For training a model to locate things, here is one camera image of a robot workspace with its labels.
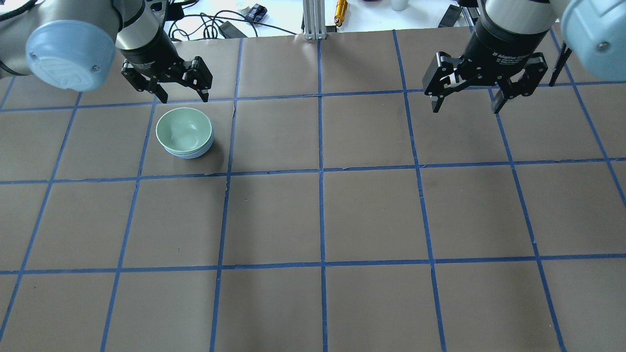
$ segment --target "black device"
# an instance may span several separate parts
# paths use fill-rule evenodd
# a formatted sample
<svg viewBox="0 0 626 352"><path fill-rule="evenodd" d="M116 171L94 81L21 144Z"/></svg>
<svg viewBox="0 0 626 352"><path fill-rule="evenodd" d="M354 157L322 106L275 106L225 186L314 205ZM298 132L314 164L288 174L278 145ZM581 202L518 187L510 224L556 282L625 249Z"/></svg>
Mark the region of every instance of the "black device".
<svg viewBox="0 0 626 352"><path fill-rule="evenodd" d="M443 15L441 22L439 22L439 28L442 27L454 27L454 24L461 16L461 8L459 6L450 5Z"/></svg>
<svg viewBox="0 0 626 352"><path fill-rule="evenodd" d="M265 6L254 4L254 6L252 6L252 8L250 9L250 12L245 15L245 19L248 22L261 22L266 14L267 8Z"/></svg>
<svg viewBox="0 0 626 352"><path fill-rule="evenodd" d="M243 34L237 27L235 27L232 23L226 21L220 25L220 33L224 38L248 38L245 34Z"/></svg>

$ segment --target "white cup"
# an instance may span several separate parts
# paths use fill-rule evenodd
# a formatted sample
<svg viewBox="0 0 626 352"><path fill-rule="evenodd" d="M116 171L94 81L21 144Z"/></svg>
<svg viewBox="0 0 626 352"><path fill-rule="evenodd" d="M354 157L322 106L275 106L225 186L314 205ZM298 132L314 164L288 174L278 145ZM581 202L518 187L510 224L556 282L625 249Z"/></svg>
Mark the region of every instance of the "white cup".
<svg viewBox="0 0 626 352"><path fill-rule="evenodd" d="M391 0L391 8L394 11L402 11L409 6L409 0Z"/></svg>

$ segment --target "green bowl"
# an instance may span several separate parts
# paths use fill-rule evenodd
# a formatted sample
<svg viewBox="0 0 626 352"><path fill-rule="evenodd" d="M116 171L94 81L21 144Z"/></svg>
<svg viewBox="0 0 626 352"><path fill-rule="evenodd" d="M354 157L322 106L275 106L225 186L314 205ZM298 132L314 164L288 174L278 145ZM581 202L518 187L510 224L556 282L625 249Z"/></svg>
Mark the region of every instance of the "green bowl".
<svg viewBox="0 0 626 352"><path fill-rule="evenodd" d="M200 150L208 143L212 133L213 126L208 116L193 108L170 110L156 123L156 139L165 150L178 155Z"/></svg>

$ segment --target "grid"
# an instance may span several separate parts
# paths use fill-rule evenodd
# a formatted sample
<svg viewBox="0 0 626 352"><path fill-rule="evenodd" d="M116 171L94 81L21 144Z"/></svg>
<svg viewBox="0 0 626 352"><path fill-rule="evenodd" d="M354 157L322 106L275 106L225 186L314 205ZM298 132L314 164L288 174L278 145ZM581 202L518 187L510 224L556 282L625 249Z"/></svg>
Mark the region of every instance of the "grid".
<svg viewBox="0 0 626 352"><path fill-rule="evenodd" d="M558 48L558 41L555 36L555 33L551 30L550 34L555 43L555 46ZM548 308L550 310L550 315L553 321L553 327L555 330L555 335L558 340L558 344L562 351L566 350L566 341L563 340L562 334L560 332L557 314L555 312L555 308L552 303L552 299L550 296L550 288L548 287L548 281L546 279L544 270L543 270L543 262L544 261L560 261L560 260L577 260L577 259L615 259L615 258L626 258L626 253L606 253L606 254L576 254L576 255L556 255L556 256L542 256L539 253L535 236L533 233L533 227L531 223L530 216L528 215L528 210L526 208L525 198L523 195L522 187L520 185L520 181L517 175L516 166L518 165L538 165L538 164L551 164L551 163L606 163L613 181L615 183L616 191L618 192L620 199L624 206L626 207L626 197L624 195L624 191L620 182L618 181L617 175L613 168L614 162L623 162L626 161L626 157L619 158L609 158L608 154L600 140L600 136L596 131L593 120L587 111L585 103L578 91L578 86L581 85L612 85L612 84L623 84L626 82L592 82L592 83L577 83L572 76L572 73L569 70L569 67L566 65L565 72L567 73L570 82L568 83L559 83L557 86L571 86L574 90L578 102L580 103L580 107L584 112L585 118L589 124L590 129L593 132L593 136L600 148L602 153L602 158L588 158L588 159L572 159L572 160L532 160L532 161L515 161L511 154L505 129L500 119L499 114L496 114L495 118L498 122L498 128L501 133L502 141L505 146L506 154L508 160L501 162L471 162L471 163L437 163L437 164L421 164L418 158L418 150L416 148L415 137L413 135L413 127L411 122L411 109L409 107L409 93L414 92L423 92L422 89L407 89L406 79L404 75L404 65L401 56L401 50L398 43L398 36L395 31L393 31L394 45L396 49L396 54L398 57L398 68L402 79L402 90L382 90L382 91L355 91L355 92L337 92L337 93L324 93L322 92L322 55L321 55L321 42L317 43L317 75L318 75L318 87L317 94L312 95L277 95L277 96L255 96L255 97L239 97L239 81L240 81L240 71L241 71L241 61L242 61L242 51L243 51L243 43L244 41L241 39L239 41L239 54L238 54L238 63L237 63L237 74L236 74L236 84L235 84L235 94L233 98L220 98L220 99L211 99L212 101L232 101L235 106L235 113L232 118L232 128L230 134L230 146L228 152L228 169L225 173L211 173L211 174L180 174L180 175L143 175L142 168L143 162L145 159L146 148L148 146L148 140L150 137L150 130L153 124L155 108L159 104L156 99L153 99L152 102L149 103L122 103L122 104L107 104L107 105L87 105L81 106L79 105L82 93L78 95L76 102L73 106L62 106L62 107L53 107L53 108L17 108L17 109L4 109L4 105L7 101L7 98L10 94L11 88L13 87L15 79L13 79L9 87L7 89L6 94L0 104L1 112L14 112L14 111L47 111L47 110L71 110L71 118L69 119L69 123L66 129L66 133L64 136L64 140L61 144L61 148L59 150L56 163L54 165L54 169L49 179L47 180L12 180L12 181L1 181L0 185L9 185L9 184L46 184L47 189L45 196L43 198L43 202L41 204L37 220L33 229L32 236L29 240L28 247L24 254L24 260L21 264L19 270L15 271L0 271L0 275L4 276L16 276L17 280L13 289L13 293L11 295L11 299L4 314L4 319L2 326L0 328L0 339L4 334L6 329L6 325L11 316L11 310L13 308L13 304L15 302L16 296L19 294L19 287L21 280L24 275L33 275L33 274L73 274L73 273L114 273L115 280L113 283L113 289L110 296L110 302L108 306L108 312L106 315L106 322L103 330L103 337L101 342L101 351L104 351L106 348L106 341L108 330L111 322L111 315L113 313L113 309L115 307L115 299L118 283L120 280L120 274L123 272L171 272L171 271L215 271L217 273L217 279L215 283L215 299L213 303L213 317L212 317L212 330L210 333L210 351L215 351L215 337L218 326L218 310L220 304L220 288L221 288L221 276L224 270L241 270L241 269L276 269L276 268L286 268L286 267L319 267L321 269L321 296L322 296L322 345L324 351L328 351L328 328L327 328L327 298L326 298L326 268L327 267L337 267L337 266L385 266L385 265L429 265L431 268L431 281L433 287L433 300L436 311L436 319L438 324L439 331L439 339L441 343L441 350L446 351L446 338L445 338L445 321L443 321L441 314L441 307L439 302L439 292L437 285L437 275L436 275L436 265L437 264L449 264L449 263L482 263L482 262L536 262L538 266L538 270L541 277L541 283L543 284L543 290L545 292L545 298L548 304ZM491 97L493 97L493 92L491 88L482 88L482 87L472 87L470 89L476 90L488 90ZM324 160L323 160L323 135L322 135L322 99L327 96L346 96L346 95L378 95L378 94L388 94L388 93L402 93L404 97L404 105L406 109L406 119L409 127L410 141L411 141L411 151L413 153L414 163L412 165L392 165L392 166L380 166L380 167L351 167L351 168L325 168ZM318 103L318 127L319 127L319 168L315 169L295 169L295 170L263 170L263 171L253 171L253 172L233 172L232 171L232 162L233 162L233 143L236 133L235 122L237 120L237 103L238 101L245 100L268 100L268 99L282 99L282 98L309 98L316 97ZM192 103L198 102L198 100L182 100L182 101L171 101L171 103ZM120 178L101 178L101 179L81 179L81 180L71 180L71 179L57 179L56 172L59 167L59 163L61 161L61 157L63 155L66 142L68 139L68 135L72 128L74 117L76 116L76 112L79 109L89 109L89 108L99 108L99 107L111 107L111 106L135 106L135 105L150 105L150 119L148 122L148 126L145 133L145 139L143 142L143 149L141 153L141 160L138 166L138 170L136 173L136 177L120 177ZM431 244L431 238L429 233L429 223L428 223L428 200L424 196L423 185L422 185L422 176L421 171L426 168L448 168L448 167L483 167L483 166L509 166L513 175L513 179L515 181L516 191L519 196L519 201L521 204L521 208L523 211L523 215L525 218L526 226L528 228L529 240L531 241L534 256L516 256L516 257L469 257L469 258L435 258L433 254L433 248ZM401 169L413 169L416 173L416 182L419 190L419 201L421 204L421 216L423 217L424 223L424 231L426 235L426 245L428 249L428 258L427 259L406 259L406 260L381 260L381 261L327 261L326 260L326 243L325 243L325 228L324 228L324 174L332 173L332 172L359 172L366 170L401 170ZM225 235L226 235L226 224L228 217L228 202L230 196L230 181L232 177L238 176L250 176L250 175L266 175L266 174L278 174L278 173L317 173L319 174L319 215L320 215L320 249L321 256L319 261L314 262L286 262L286 263L273 263L273 264L247 264L247 265L224 265L223 264L223 252L224 252L224 243L225 243ZM202 177L225 177L226 178L226 191L223 200L223 214L222 214L222 227L221 227L221 235L220 235L220 248L218 255L218 264L216 266L178 266L178 267L123 267L123 261L125 256L126 244L128 242L128 236L130 233L131 223L133 221L133 213L135 209L135 204L138 196L138 191L140 189L142 180L152 180L152 179L178 179L178 178L202 178ZM41 218L43 212L46 208L46 203L48 201L48 197L50 195L51 188L53 184L62 184L62 183L76 183L76 182L123 182L123 181L135 181L135 189L133 193L133 197L131 200L130 211L128 213L128 220L126 223L125 234L121 246L121 251L119 255L118 264L116 267L103 267L103 268L83 268L83 269L26 269L26 264L29 260L29 255L31 249L33 247L33 243L38 233L38 228L41 222Z"/></svg>

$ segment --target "blue tape line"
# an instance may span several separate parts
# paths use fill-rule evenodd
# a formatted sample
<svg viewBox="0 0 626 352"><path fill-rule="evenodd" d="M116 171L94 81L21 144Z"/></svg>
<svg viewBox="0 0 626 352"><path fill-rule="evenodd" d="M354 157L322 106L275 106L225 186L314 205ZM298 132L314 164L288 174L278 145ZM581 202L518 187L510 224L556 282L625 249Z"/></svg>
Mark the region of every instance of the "blue tape line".
<svg viewBox="0 0 626 352"><path fill-rule="evenodd" d="M217 266L162 266L162 267L123 267L121 272L172 272L172 271L212 271Z"/></svg>
<svg viewBox="0 0 626 352"><path fill-rule="evenodd" d="M319 172L316 168L302 168L299 170L268 170L268 171L244 171L233 172L233 176L253 176L253 175L275 175L280 173L316 173Z"/></svg>
<svg viewBox="0 0 626 352"><path fill-rule="evenodd" d="M604 162L602 158L590 158L590 159L563 159L563 160L529 160L523 162L515 162L515 165L540 165L540 164L553 164L553 163L598 163Z"/></svg>
<svg viewBox="0 0 626 352"><path fill-rule="evenodd" d="M443 318L441 315L441 303L439 301L439 289L437 287L437 275L435 273L435 260L433 256L433 245L430 238L430 228L428 226L428 214L426 212L426 201L424 200L424 192L422 188L422 176L419 170L419 159L417 148L415 147L415 136L413 135L413 122L411 121L411 108L409 107L409 95L406 91L406 79L404 75L404 66L402 64L402 56L400 54L400 44L398 43L398 35L396 30L392 30L394 44L396 46L396 55L398 56L398 67L402 78L402 89L404 90L404 108L406 109L406 121L409 128L409 137L411 139L411 151L413 153L413 161L415 162L415 174L418 182L419 203L422 209L422 219L424 221L424 234L426 237L426 248L428 249L428 261L431 267L431 282L433 285L434 308L437 315L437 327L439 329L439 341L441 343L441 351L446 352L446 337L443 329Z"/></svg>
<svg viewBox="0 0 626 352"><path fill-rule="evenodd" d="M268 264L235 264L222 265L222 270L258 270L258 269L284 269L289 267L321 267L321 262L288 262Z"/></svg>
<svg viewBox="0 0 626 352"><path fill-rule="evenodd" d="M51 110L74 110L73 106L51 106L48 108L15 108L15 109L3 109L3 113L22 113L32 111L51 111Z"/></svg>
<svg viewBox="0 0 626 352"><path fill-rule="evenodd" d="M209 351L215 351L215 338L217 333L217 318L220 305L220 289L222 287L222 264L224 262L224 245L226 241L226 223L228 219L228 200L230 198L230 179L232 177L233 150L235 146L235 128L237 126L237 98L239 97L239 79L241 77L241 61L244 51L244 40L239 39L239 53L237 54L237 73L235 75L235 111L230 127L230 148L228 151L228 171L226 176L226 191L224 192L224 207L222 211L222 230L220 232L220 252L217 259L217 275L215 277L215 295L213 297L213 320L211 323L211 338Z"/></svg>
<svg viewBox="0 0 626 352"><path fill-rule="evenodd" d="M626 253L604 254L566 254L561 256L541 256L543 261L571 261L584 259L621 259L626 258Z"/></svg>
<svg viewBox="0 0 626 352"><path fill-rule="evenodd" d="M494 262L527 262L535 261L535 257L486 257L486 258L447 258L436 259L437 264L459 263L494 263Z"/></svg>
<svg viewBox="0 0 626 352"><path fill-rule="evenodd" d="M141 171L143 170L143 162L145 161L146 151L148 150L150 130L152 128L152 121L154 120L156 107L157 107L157 98L154 97L152 99L152 107L150 108L150 118L148 119L146 135L143 139L143 148L141 149L141 158L139 159L139 166L137 168L137 176L135 177L135 190L133 191L133 198L131 199L131 202L130 202L130 209L128 211L128 220L126 221L126 229L124 231L124 238L121 243L120 256L118 258L118 264L115 270L115 279L113 280L113 288L111 289L111 299L109 300L109 308L106 312L105 327L102 332L102 342L100 343L100 352L105 352L105 349L106 349L106 339L108 337L109 327L111 325L111 317L113 315L113 308L115 306L115 297L117 295L117 289L120 283L120 275L122 272L122 265L124 264L124 255L126 254L126 245L128 243L130 227L133 222L133 215L135 214L135 205L137 204L137 197L139 194L139 187L141 184Z"/></svg>
<svg viewBox="0 0 626 352"><path fill-rule="evenodd" d="M493 92L489 90L489 96L493 99ZM533 231L533 226L530 222L530 216L528 215L528 209L526 208L526 200L524 199L524 194L521 191L520 179L517 175L517 169L515 168L515 162L513 161L513 154L511 153L511 149L509 148L508 140L506 139L506 133L504 129L504 125L502 124L502 120L500 119L500 114L496 114L496 121L498 122L498 128L500 129L500 134L502 135L502 142L505 145L506 156L509 159L511 165L511 172L513 174L513 180L515 181L515 188L517 189L517 194L520 198L520 205L522 212L524 213L524 219L526 220L526 227L528 228L528 235L530 236L530 243L533 246L533 252L535 253L535 260L537 263L537 268L539 270L539 275L541 277L541 284L543 285L543 291L546 296L546 301L548 303L548 309L550 310L550 316L552 317L552 323L554 325L554 330L557 336L557 341L559 347L561 347L562 352L566 352L565 343L563 342L563 336L561 335L561 329L558 325L557 313L554 309L554 305L552 304L552 296L550 295L550 288L548 287L548 281L546 280L545 272L543 271L543 264L541 263L541 257L539 255L539 248L537 247L535 233Z"/></svg>
<svg viewBox="0 0 626 352"><path fill-rule="evenodd" d="M250 100L273 100L273 99L294 99L294 98L315 98L316 94L293 94L293 95L269 95L269 96L243 96L238 97L238 101Z"/></svg>
<svg viewBox="0 0 626 352"><path fill-rule="evenodd" d="M111 179L81 179L81 180L70 180L70 179L61 179L54 180L55 184L75 184L82 182L126 182L126 181L136 181L136 177L115 177Z"/></svg>
<svg viewBox="0 0 626 352"><path fill-rule="evenodd" d="M317 40L317 146L319 150L319 246L322 294L322 350L328 352L328 309L326 299L326 225L324 217L324 112L322 110L322 41Z"/></svg>
<svg viewBox="0 0 626 352"><path fill-rule="evenodd" d="M99 109L99 108L119 108L121 106L150 106L153 103L150 101L144 101L141 103L112 103L112 104L96 104L96 105L81 105L79 109Z"/></svg>
<svg viewBox="0 0 626 352"><path fill-rule="evenodd" d="M502 166L509 165L508 162L476 162L476 163L435 163L422 164L420 168L441 168L441 167L480 167L480 166Z"/></svg>
<svg viewBox="0 0 626 352"><path fill-rule="evenodd" d="M552 41L554 42L554 44L558 48L557 36L554 34L554 31L552 30L552 28L550 29L550 34L552 35ZM576 94L576 98L578 99L578 103L580 104L580 107L582 108L583 113L585 114L585 118L587 119L587 123L589 124L589 127L591 128L591 131L593 133L593 137L595 138L595 141L598 143L598 147L600 148L600 152L602 152L602 157L604 158L603 160L607 163L608 171L611 173L611 177L613 178L613 182L615 184L615 188L617 188L617 192L619 193L620 199L622 200L622 204L624 205L624 207L626 207L626 196L624 195L623 188L620 185L620 181L617 178L617 174L615 173L615 169L613 168L613 165L611 165L611 161L610 161L610 159L608 157L607 150L604 148L604 145L602 145L602 141L600 139L600 134L595 129L595 125L593 124L593 120L591 118L591 115L589 114L589 111L587 110L587 107L585 106L585 102L583 101L583 98L580 95L580 92L578 91L577 85L579 85L580 83L577 83L574 80L574 77L572 76L572 72L570 71L570 67L567 64L565 64L564 68L565 68L565 72L567 72L567 76L569 77L570 82L572 83L572 88L574 89L574 93Z"/></svg>
<svg viewBox="0 0 626 352"><path fill-rule="evenodd" d="M326 262L326 266L381 266L381 265L416 265L430 264L429 259L391 259L386 261L335 261Z"/></svg>
<svg viewBox="0 0 626 352"><path fill-rule="evenodd" d="M624 158L609 158L611 162L624 162ZM557 164L557 163L597 163L605 162L603 158L589 158L589 159L564 159L564 160L527 160L514 162L515 165L539 165L539 164ZM510 162L469 162L469 163L434 163L434 164L421 164L419 168L450 168L450 167L490 167L490 166L504 166L509 165ZM387 166L364 166L364 167L329 167L325 168L324 172L345 172L345 171L371 171L371 170L405 170L414 168L414 165L387 165ZM244 172L232 172L231 176L253 176L253 175L274 175L280 173L317 173L317 168L300 168L293 170L263 170L263 171L244 171ZM164 180L164 179L193 179L200 177L224 177L227 176L226 172L217 173L181 173L177 175L142 175L141 180ZM103 179L59 179L54 180L54 184L72 184L80 182L127 182L134 181L135 177L117 177L117 178L103 178ZM11 180L0 181L0 185L17 185L17 184L47 184L48 180Z"/></svg>
<svg viewBox="0 0 626 352"><path fill-rule="evenodd" d="M61 143L61 147L59 148L59 154L57 154L56 156L56 161L54 162L54 168L52 169L52 174L50 175L50 181L48 181L48 187L43 197L43 201L41 202L39 213L37 214L37 220L35 221L33 233L31 234L31 238L28 241L28 246L26 248L26 252L24 253L24 259L22 260L22 265L19 268L18 278L15 282L15 286L13 287L13 293L11 293L9 306L6 309L6 313L4 314L4 319L2 321L2 326L0 327L0 341L2 341L2 338L4 336L4 331L6 329L7 322L9 321L9 316L11 315L11 310L13 309L15 298L18 294L19 285L21 284L22 277L24 276L24 271L26 270L26 264L28 263L29 256L31 255L31 251L33 250L33 244L35 242L35 237L37 236L37 231L39 230L39 225L41 224L41 218L43 217L44 210L46 209L46 204L48 203L48 197L50 196L50 191L52 190L53 180L54 180L54 177L56 176L56 172L59 169L59 164L61 163L61 157L63 156L63 151L65 150L65 146L68 144L69 132L72 129L74 119L76 118L76 111L77 111L76 108L78 107L78 103L80 102L80 98L82 96L83 96L82 93L78 93L78 96L76 97L76 102L74 103L74 110L72 111L72 115L69 118L68 127L65 130L65 136L63 137L63 142Z"/></svg>
<svg viewBox="0 0 626 352"><path fill-rule="evenodd" d="M15 83L15 76L11 78L11 81L9 82L9 86L6 88L6 92L4 93L4 97L2 98L2 102L0 102L0 110L4 108L4 104L6 103L7 99L9 99L9 93L11 92L11 88L13 88L14 83Z"/></svg>
<svg viewBox="0 0 626 352"><path fill-rule="evenodd" d="M598 82L576 82L578 86L588 86L588 85L620 85L625 84L626 81L598 81ZM548 87L548 84L541 83L538 85L539 87ZM556 83L555 86L572 86L571 83ZM465 88L465 90L488 90L491 87L489 86L469 86ZM238 98L214 98L209 99L211 102L219 102L219 101L235 101L235 100L272 100L272 99L293 99L293 98L315 98L315 97L324 97L324 96L350 96L350 95L377 95L377 94L395 94L395 93L423 93L424 90L422 88L418 89L405 89L405 90L379 90L379 91L348 91L348 92L333 92L333 93L318 93L318 94L300 94L300 95L273 95L273 96L248 96L248 97L238 97ZM190 104L190 103L202 103L202 100L199 99L191 99L191 100L171 100L168 102L169 105L176 104ZM112 103L112 104L100 104L100 105L81 105L79 109L90 109L90 108L110 108L116 106L141 106L141 105L150 105L151 103L147 102L139 102L139 103ZM14 108L14 109L1 109L2 112L29 112L29 111L48 111L48 110L71 110L73 106L50 106L44 108Z"/></svg>
<svg viewBox="0 0 626 352"><path fill-rule="evenodd" d="M358 167L330 167L324 172L344 172L344 171L371 171L371 170L404 170L415 168L415 165L390 165L390 166L358 166Z"/></svg>
<svg viewBox="0 0 626 352"><path fill-rule="evenodd" d="M561 254L556 256L540 256L542 261L576 261L594 259L625 259L626 253L600 253L600 254ZM437 264L463 264L463 263L492 263L492 262L526 262L535 261L534 256L524 257L476 257L476 258L442 258L435 259ZM161 267L122 267L121 272L172 272L172 271L216 271L221 270L258 270L258 269L281 269L298 267L344 267L344 266L396 266L396 265L430 265L429 259L387 259L373 261L332 261L332 262L284 262L266 264L234 264L234 265L208 265L208 266L161 266ZM47 274L113 274L115 267L104 268L80 268L80 269L31 269L25 270L24 275L47 275ZM18 275L19 270L3 270L0 275Z"/></svg>
<svg viewBox="0 0 626 352"><path fill-rule="evenodd" d="M86 269L33 269L24 271L24 275L45 274L111 274L115 273L114 267L86 268Z"/></svg>
<svg viewBox="0 0 626 352"><path fill-rule="evenodd" d="M337 93L322 93L322 96L347 96L347 95L377 95L377 94L396 94L402 93L403 90L374 90L374 91L344 91Z"/></svg>
<svg viewBox="0 0 626 352"><path fill-rule="evenodd" d="M34 185L47 184L49 180L0 181L0 185Z"/></svg>
<svg viewBox="0 0 626 352"><path fill-rule="evenodd" d="M141 176L142 180L167 180L167 179L195 179L199 177L223 177L226 176L227 173L217 172L217 173L186 173L181 175L150 175L150 176Z"/></svg>

